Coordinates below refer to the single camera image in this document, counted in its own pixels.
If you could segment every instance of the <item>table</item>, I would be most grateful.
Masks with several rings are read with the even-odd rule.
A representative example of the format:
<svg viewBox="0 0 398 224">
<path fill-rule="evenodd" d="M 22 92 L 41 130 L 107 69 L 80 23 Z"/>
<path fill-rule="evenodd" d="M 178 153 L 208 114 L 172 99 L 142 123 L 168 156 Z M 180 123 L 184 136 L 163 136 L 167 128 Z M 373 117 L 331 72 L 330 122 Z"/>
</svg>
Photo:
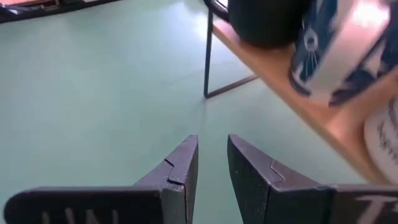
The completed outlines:
<svg viewBox="0 0 398 224">
<path fill-rule="evenodd" d="M 325 108 L 300 96 L 290 87 L 288 73 L 293 45 L 278 50 L 257 49 L 240 41 L 228 23 L 213 23 L 211 12 L 209 23 L 214 35 L 336 149 L 357 172 L 370 182 L 388 183 L 369 157 L 363 139 L 363 124 L 374 110 L 398 93 L 397 72 L 386 76 L 350 102 L 337 108 Z M 239 84 L 250 80 L 252 77 L 239 81 Z"/>
</svg>

